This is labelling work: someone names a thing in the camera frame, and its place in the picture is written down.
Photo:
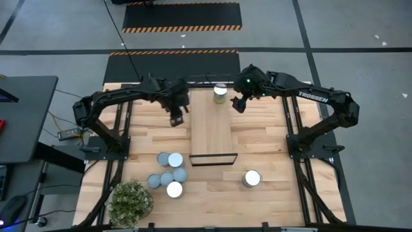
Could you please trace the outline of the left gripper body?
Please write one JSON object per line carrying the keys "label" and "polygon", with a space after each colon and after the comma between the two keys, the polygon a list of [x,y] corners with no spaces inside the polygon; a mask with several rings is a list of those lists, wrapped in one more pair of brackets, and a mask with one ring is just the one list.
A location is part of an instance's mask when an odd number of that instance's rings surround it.
{"label": "left gripper body", "polygon": [[189,84],[185,80],[177,80],[170,85],[169,91],[171,95],[167,98],[166,112],[170,112],[173,108],[179,109],[182,107],[188,113],[187,106],[190,104]]}

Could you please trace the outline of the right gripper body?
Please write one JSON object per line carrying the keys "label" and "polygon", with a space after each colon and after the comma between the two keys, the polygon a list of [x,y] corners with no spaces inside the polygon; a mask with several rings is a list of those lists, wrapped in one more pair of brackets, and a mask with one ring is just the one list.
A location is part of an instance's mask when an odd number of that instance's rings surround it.
{"label": "right gripper body", "polygon": [[254,86],[242,86],[240,93],[242,94],[242,100],[247,101],[249,98],[253,98],[256,88]]}

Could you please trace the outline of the carrots labelled tin can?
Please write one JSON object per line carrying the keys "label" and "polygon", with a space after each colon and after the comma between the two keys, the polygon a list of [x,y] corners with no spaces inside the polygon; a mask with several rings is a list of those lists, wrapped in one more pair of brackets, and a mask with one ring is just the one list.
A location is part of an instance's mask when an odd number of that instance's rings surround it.
{"label": "carrots labelled tin can", "polygon": [[222,104],[226,101],[227,85],[224,83],[218,83],[214,85],[214,102],[216,104]]}

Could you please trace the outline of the short tin can grey lid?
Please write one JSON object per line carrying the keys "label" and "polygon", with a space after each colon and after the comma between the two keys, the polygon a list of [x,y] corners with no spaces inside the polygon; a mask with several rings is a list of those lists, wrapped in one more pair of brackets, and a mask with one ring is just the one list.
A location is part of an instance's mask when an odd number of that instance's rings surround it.
{"label": "short tin can grey lid", "polygon": [[169,165],[169,156],[170,154],[167,152],[160,152],[157,157],[157,163],[159,163],[159,165],[161,166],[168,166]]}
{"label": "short tin can grey lid", "polygon": [[161,186],[160,176],[158,174],[152,174],[147,178],[147,185],[151,189],[156,189]]}
{"label": "short tin can grey lid", "polygon": [[160,175],[160,184],[162,186],[168,186],[174,181],[173,174],[169,171],[165,171]]}

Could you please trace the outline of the peas labelled tin can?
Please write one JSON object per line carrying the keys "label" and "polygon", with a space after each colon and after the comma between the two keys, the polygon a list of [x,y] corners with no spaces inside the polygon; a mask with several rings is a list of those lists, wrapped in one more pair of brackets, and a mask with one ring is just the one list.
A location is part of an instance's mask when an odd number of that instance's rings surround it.
{"label": "peas labelled tin can", "polygon": [[253,188],[257,186],[261,182],[261,175],[258,171],[256,170],[248,170],[243,176],[242,176],[242,184],[246,188]]}
{"label": "peas labelled tin can", "polygon": [[168,163],[173,168],[183,167],[183,155],[181,153],[171,153],[168,157]]}

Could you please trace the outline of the orange labelled green tin can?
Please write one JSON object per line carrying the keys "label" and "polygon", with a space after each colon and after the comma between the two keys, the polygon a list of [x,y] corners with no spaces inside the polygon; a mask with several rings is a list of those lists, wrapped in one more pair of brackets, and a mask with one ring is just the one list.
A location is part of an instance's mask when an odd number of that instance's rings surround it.
{"label": "orange labelled green tin can", "polygon": [[166,188],[167,194],[171,198],[181,198],[184,194],[183,185],[180,182],[171,182]]}

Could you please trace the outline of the black mat with hazard stripes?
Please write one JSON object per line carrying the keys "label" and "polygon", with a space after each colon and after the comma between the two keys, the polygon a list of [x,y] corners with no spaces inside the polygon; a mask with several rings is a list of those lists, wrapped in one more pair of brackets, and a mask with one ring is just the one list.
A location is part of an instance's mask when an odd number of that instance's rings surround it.
{"label": "black mat with hazard stripes", "polygon": [[122,32],[209,32],[243,28],[240,4],[215,3],[129,3]]}
{"label": "black mat with hazard stripes", "polygon": [[138,82],[151,74],[164,79],[187,77],[202,80],[204,75],[236,74],[241,70],[237,50],[157,50],[114,52],[109,55],[104,83]]}

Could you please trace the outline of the green potted plant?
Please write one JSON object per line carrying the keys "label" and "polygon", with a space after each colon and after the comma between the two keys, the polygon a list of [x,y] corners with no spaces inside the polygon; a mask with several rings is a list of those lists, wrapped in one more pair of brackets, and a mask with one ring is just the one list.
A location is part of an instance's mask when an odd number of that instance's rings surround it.
{"label": "green potted plant", "polygon": [[140,182],[133,180],[112,188],[105,205],[114,227],[138,229],[139,221],[153,210],[154,200]]}

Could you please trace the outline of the black power adapter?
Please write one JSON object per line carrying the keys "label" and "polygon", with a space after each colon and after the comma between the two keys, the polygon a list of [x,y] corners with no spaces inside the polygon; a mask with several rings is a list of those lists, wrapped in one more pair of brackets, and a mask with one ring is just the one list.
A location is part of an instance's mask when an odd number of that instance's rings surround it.
{"label": "black power adapter", "polygon": [[71,140],[71,139],[81,139],[82,131],[79,128],[63,130],[63,131],[58,132],[57,138],[59,141]]}

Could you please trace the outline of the black desk foot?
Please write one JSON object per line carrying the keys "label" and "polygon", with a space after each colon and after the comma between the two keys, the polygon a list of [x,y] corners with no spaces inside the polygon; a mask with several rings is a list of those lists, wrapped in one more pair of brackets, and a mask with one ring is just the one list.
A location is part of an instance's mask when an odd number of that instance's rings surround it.
{"label": "black desk foot", "polygon": [[84,159],[73,156],[74,150],[75,146],[49,146],[38,142],[33,157],[77,173],[84,173]]}

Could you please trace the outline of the grey desk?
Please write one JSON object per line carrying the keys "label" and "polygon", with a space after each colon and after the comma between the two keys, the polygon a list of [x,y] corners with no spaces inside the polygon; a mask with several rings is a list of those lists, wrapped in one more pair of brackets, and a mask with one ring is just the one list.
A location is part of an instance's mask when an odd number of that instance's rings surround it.
{"label": "grey desk", "polygon": [[28,162],[35,152],[58,82],[56,76],[3,77],[0,88],[18,102],[0,102],[0,164]]}

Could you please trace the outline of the black computer mouse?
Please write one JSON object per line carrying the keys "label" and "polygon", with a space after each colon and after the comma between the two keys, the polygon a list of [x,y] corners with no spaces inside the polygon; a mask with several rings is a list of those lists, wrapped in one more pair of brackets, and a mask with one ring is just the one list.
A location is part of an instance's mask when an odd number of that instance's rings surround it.
{"label": "black computer mouse", "polygon": [[9,226],[16,222],[25,205],[24,195],[12,197],[0,211],[0,226]]}

